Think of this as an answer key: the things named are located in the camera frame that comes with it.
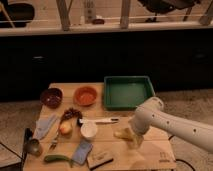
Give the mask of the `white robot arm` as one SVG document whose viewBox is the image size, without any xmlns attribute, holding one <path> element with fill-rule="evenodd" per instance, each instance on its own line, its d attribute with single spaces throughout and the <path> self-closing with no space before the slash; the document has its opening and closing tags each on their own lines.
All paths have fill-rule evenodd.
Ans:
<svg viewBox="0 0 213 171">
<path fill-rule="evenodd" d="M 137 135 L 145 135 L 153 126 L 213 153 L 213 126 L 165 113 L 164 103 L 158 97 L 140 104 L 129 123 Z"/>
</svg>

